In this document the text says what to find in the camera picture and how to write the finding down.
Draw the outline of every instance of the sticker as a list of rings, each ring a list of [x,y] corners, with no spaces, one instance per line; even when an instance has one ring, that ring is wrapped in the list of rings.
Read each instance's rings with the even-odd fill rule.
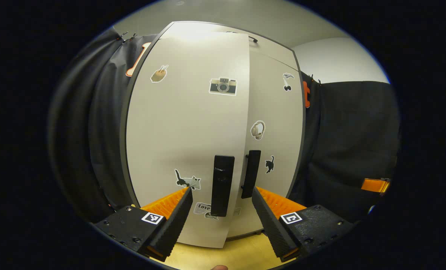
[[[208,218],[208,219],[216,219],[216,220],[219,220],[218,217],[212,216],[212,215],[211,215],[211,212],[206,212],[206,213],[204,214],[204,217],[206,217],[206,218]]]
[[[236,80],[220,77],[209,81],[209,93],[236,96]]]
[[[289,78],[293,78],[294,79],[294,76],[293,75],[291,75],[291,74],[289,74],[289,73],[284,73],[283,74],[283,81],[284,81],[284,87],[283,87],[283,89],[285,90],[285,91],[291,91],[291,85],[289,85],[288,84],[288,79]]]
[[[233,212],[233,216],[239,216],[241,214],[241,207],[236,207]]]
[[[368,214],[371,213],[371,210],[374,208],[374,205],[370,207],[370,210],[368,211]]]
[[[158,224],[162,219],[163,216],[148,212],[141,220],[151,224]]]
[[[161,82],[166,77],[166,74],[168,73],[166,71],[167,68],[168,68],[168,65],[163,65],[163,66],[161,66],[161,68],[155,70],[155,72],[151,76],[151,82],[152,83]]]
[[[193,213],[197,215],[205,214],[211,211],[211,204],[206,203],[196,203],[194,206]]]
[[[266,174],[270,173],[275,168],[275,156],[271,156],[271,160],[266,160],[266,164],[264,166],[268,168]]]
[[[178,170],[174,169],[174,171],[176,172],[176,184],[178,186],[184,188],[190,187],[192,190],[201,190],[201,178],[196,178],[196,176],[192,176],[191,178],[181,178]]]
[[[291,224],[303,220],[298,214],[296,214],[296,212],[281,215],[281,218],[286,224]]]
[[[212,216],[211,215],[211,204],[207,204],[207,203],[196,203],[196,205],[194,206],[194,210],[193,210],[194,214],[197,215],[202,215],[204,214],[204,217],[208,218],[208,219],[216,219],[219,220],[218,217]]]
[[[256,140],[261,140],[263,138],[263,133],[265,130],[265,124],[263,121],[256,121],[251,128],[251,135]]]

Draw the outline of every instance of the hand sticker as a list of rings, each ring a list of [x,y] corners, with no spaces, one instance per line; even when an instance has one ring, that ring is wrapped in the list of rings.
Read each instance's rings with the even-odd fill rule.
[[[161,82],[161,80],[164,79],[164,77],[166,77],[166,69],[168,68],[168,65],[163,65],[161,66],[161,68],[159,68],[158,70],[156,70],[153,73],[153,76],[151,76],[151,82],[152,83],[159,83]]]
[[[291,85],[289,85],[288,84],[288,82],[286,81],[286,80],[288,80],[289,78],[293,78],[294,79],[294,76],[293,75],[291,75],[291,74],[289,74],[289,73],[285,73],[285,74],[283,74],[283,81],[284,81],[284,90],[285,91],[291,91]]]

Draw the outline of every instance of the white wall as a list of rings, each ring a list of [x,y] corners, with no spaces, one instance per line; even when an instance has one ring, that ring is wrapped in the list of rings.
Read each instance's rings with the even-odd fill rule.
[[[204,21],[235,26],[294,47],[324,38],[349,37],[305,7],[284,0],[160,0],[115,24],[129,38],[158,34],[173,21]]]
[[[293,48],[300,69],[321,83],[376,81],[388,83],[377,61],[355,40],[320,39]]]

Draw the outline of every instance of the cat sticker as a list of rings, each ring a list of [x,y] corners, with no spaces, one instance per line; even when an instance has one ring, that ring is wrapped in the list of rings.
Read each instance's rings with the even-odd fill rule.
[[[150,78],[151,82],[152,83],[161,82],[166,77],[166,74],[168,73],[166,71],[167,68],[168,68],[168,65],[163,65],[163,66],[161,66],[161,68],[155,70],[155,72],[153,73],[153,75]]]
[[[184,188],[191,188],[192,190],[201,190],[201,178],[196,178],[192,176],[191,178],[181,178],[180,173],[177,169],[174,169],[176,173],[176,184]]]
[[[266,164],[264,166],[268,168],[266,174],[273,171],[273,169],[275,168],[275,156],[271,156],[271,160],[266,160]]]
[[[241,214],[241,207],[236,207],[233,212],[233,216],[239,216]]]

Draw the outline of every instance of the cabinet door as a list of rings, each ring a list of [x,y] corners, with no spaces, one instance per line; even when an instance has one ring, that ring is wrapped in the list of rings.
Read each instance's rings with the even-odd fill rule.
[[[245,158],[249,68],[246,34],[189,34],[158,40],[137,74],[125,134],[132,189],[144,206],[193,187],[180,243],[222,248],[226,240]],[[228,79],[223,92],[220,79]],[[234,157],[226,217],[205,212],[215,155]]]
[[[293,186],[304,138],[302,80],[297,70],[259,53],[250,52],[250,67],[245,153],[261,150],[255,185],[286,197]],[[285,81],[291,90],[288,87],[285,89]],[[264,125],[262,136],[253,136],[252,128],[255,124],[259,129]],[[241,193],[238,193],[228,237],[263,228],[251,198],[242,199]]]

